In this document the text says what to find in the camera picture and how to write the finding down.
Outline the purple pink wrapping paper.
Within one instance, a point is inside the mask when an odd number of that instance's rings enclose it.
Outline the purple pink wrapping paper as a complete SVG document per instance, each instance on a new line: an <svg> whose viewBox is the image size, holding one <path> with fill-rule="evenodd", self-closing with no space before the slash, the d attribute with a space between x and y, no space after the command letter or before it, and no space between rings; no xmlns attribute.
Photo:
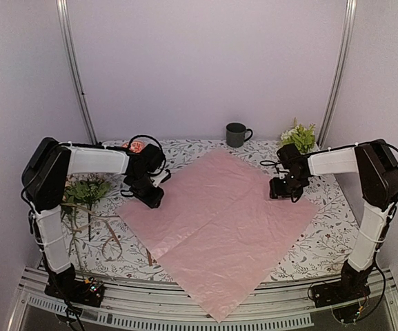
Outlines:
<svg viewBox="0 0 398 331"><path fill-rule="evenodd" d="M268 277L317 213L307 199L271 199L268 175L221 148L163 189L158 208L131 200L117 214L217 322Z"/></svg>

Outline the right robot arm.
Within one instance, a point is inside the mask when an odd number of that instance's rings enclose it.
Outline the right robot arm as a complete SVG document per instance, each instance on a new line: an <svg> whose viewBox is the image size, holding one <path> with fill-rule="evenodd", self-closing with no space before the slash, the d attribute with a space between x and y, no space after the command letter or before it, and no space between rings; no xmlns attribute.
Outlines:
<svg viewBox="0 0 398 331"><path fill-rule="evenodd" d="M311 177L356 173L359 176L364 213L355 246L344 262L336 283L315 285L312 297L317 305L358 299L370 293L368 276L376 266L377 251L383 245L398 203L397 149L383 139L302 154L295 144L277 151L278 163L286 170L270 180L271 199L298 202Z"/></svg>

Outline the green white flower sprig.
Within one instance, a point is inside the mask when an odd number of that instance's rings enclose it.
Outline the green white flower sprig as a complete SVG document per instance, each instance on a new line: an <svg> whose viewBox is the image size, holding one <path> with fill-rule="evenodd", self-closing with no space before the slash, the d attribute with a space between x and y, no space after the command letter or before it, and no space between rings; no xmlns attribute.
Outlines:
<svg viewBox="0 0 398 331"><path fill-rule="evenodd" d="M314 123L304 126L295 117L292 127L281 133L280 146L294 144L300 153L307 154L315 146L315 128L316 125Z"/></svg>

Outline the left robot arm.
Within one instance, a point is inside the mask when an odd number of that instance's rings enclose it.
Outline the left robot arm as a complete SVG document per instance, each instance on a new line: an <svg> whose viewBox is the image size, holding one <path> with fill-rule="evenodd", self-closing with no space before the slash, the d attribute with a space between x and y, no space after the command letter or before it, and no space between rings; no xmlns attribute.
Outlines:
<svg viewBox="0 0 398 331"><path fill-rule="evenodd" d="M104 286L89 278L76 279L61 229L61 202L71 174L121 174L133 197L149 208L158 208L169 180L161 144L152 140L142 151L130 146L102 146L41 141L21 175L21 198L29 205L30 231L35 236L48 273L45 293L75 303L99 306Z"/></svg>

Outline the lilac white flower bouquet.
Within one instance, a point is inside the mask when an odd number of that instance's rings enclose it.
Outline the lilac white flower bouquet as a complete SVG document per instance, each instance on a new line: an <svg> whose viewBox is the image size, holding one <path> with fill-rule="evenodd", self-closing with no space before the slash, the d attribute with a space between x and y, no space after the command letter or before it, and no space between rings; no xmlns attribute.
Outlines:
<svg viewBox="0 0 398 331"><path fill-rule="evenodd" d="M61 204L61 218L75 222L79 211L84 211L88 218L88 238L91 241L92 209L110 191L111 182L101 177L84 177L67 180L64 186Z"/></svg>

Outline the red patterned ceramic bowl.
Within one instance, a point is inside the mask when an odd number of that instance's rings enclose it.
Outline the red patterned ceramic bowl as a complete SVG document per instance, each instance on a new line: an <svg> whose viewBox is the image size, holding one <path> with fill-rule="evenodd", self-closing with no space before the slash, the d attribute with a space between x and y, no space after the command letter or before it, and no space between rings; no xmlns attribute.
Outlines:
<svg viewBox="0 0 398 331"><path fill-rule="evenodd" d="M146 146L146 143L141 140L134 140L132 142L125 142L122 144L122 148L129 149L133 153L140 153Z"/></svg>

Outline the dark grey metal mug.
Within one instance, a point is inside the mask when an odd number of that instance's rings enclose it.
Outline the dark grey metal mug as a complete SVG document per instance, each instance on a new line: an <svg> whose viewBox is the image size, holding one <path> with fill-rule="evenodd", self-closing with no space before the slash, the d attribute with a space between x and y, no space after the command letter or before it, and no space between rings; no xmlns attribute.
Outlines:
<svg viewBox="0 0 398 331"><path fill-rule="evenodd" d="M226 144L231 148L240 148L253 136L253 131L242 123L229 123L226 125Z"/></svg>

